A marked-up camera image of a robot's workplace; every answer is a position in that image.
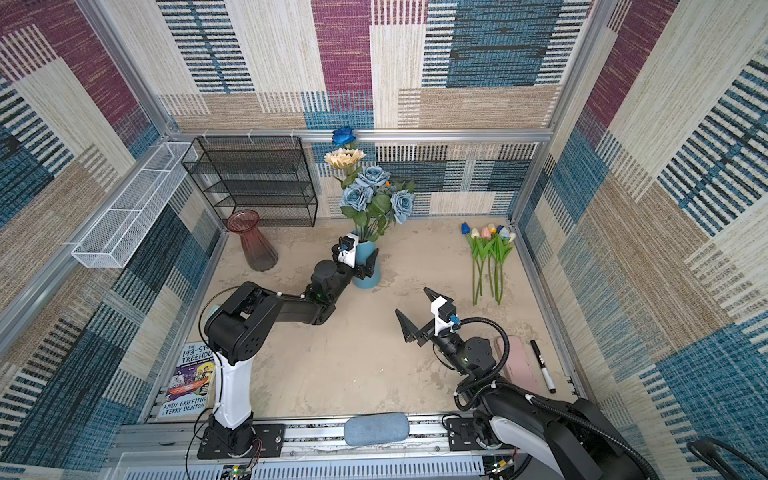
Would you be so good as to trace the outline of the light blue cylindrical vase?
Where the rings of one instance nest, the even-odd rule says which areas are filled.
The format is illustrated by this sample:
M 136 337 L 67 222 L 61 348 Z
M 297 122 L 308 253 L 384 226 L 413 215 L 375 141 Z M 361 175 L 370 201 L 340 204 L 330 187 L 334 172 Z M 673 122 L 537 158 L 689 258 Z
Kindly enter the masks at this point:
M 362 277 L 355 276 L 353 283 L 360 289 L 373 289 L 381 279 L 378 248 L 375 242 L 359 243 L 356 248 L 355 265 L 363 273 Z

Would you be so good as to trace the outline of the pale blue rose bouquet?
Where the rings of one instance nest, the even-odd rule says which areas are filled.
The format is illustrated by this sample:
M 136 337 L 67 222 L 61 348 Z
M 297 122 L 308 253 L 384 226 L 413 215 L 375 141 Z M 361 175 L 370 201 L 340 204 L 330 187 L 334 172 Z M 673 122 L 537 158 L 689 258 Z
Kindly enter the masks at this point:
M 356 168 L 340 186 L 340 211 L 353 221 L 361 243 L 376 242 L 393 223 L 402 225 L 414 214 L 415 182 L 396 182 L 379 166 Z

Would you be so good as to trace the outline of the cream sunflower with stem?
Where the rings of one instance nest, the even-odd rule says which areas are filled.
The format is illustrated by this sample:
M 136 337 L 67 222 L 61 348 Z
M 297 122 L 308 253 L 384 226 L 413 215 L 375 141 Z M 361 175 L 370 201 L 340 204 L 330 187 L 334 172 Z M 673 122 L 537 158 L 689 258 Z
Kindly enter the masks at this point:
M 360 149 L 339 148 L 325 154 L 324 161 L 341 172 L 336 179 L 343 183 L 348 177 L 356 177 L 360 171 L 360 162 L 367 154 Z

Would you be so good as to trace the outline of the dark blue rose stem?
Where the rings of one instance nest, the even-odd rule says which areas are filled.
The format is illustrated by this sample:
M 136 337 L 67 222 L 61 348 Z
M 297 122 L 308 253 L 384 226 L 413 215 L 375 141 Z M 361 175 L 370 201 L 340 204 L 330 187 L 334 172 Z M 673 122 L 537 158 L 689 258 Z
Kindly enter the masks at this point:
M 355 135 L 354 129 L 349 126 L 335 129 L 332 132 L 332 137 L 331 137 L 332 143 L 342 148 L 346 148 L 348 145 L 353 144 L 356 141 L 356 139 L 357 137 Z

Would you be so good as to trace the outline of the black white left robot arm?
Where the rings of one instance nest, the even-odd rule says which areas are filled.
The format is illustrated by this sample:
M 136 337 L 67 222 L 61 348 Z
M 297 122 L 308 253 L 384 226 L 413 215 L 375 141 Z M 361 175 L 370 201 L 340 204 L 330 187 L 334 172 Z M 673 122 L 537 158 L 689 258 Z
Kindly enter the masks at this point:
M 319 262 L 301 295 L 289 295 L 245 282 L 207 319 L 204 334 L 216 365 L 215 404 L 198 450 L 199 459 L 242 458 L 256 451 L 250 382 L 253 358 L 274 324 L 324 324 L 354 278 L 370 278 L 379 251 L 361 264 L 355 249 L 338 244 L 333 258 Z

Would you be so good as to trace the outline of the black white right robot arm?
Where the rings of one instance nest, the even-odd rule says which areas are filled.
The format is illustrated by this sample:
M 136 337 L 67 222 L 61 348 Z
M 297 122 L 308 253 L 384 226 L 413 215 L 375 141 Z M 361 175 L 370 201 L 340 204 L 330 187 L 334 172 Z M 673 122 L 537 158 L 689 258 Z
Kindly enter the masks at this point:
M 395 313 L 406 342 L 431 344 L 462 376 L 453 398 L 472 415 L 478 444 L 516 447 L 563 479 L 655 479 L 651 463 L 592 402 L 541 396 L 502 375 L 512 352 L 502 326 L 484 317 L 460 318 L 451 298 L 426 288 L 432 320 L 417 327 Z

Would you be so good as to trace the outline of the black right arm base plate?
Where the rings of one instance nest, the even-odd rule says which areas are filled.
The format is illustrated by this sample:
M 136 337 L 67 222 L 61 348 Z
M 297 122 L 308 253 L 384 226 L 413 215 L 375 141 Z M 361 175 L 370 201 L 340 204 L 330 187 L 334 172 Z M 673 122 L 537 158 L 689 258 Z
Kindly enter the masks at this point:
M 441 418 L 441 424 L 448 435 L 449 449 L 452 452 L 481 450 L 478 436 L 471 417 L 447 414 Z

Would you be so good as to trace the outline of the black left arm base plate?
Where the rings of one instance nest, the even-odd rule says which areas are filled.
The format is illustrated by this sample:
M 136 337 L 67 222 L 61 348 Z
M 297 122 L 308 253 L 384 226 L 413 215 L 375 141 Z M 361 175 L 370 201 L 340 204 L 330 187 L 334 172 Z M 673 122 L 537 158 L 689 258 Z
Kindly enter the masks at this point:
M 214 421 L 204 431 L 196 458 L 277 458 L 282 452 L 284 433 L 284 424 L 250 424 L 228 429 Z

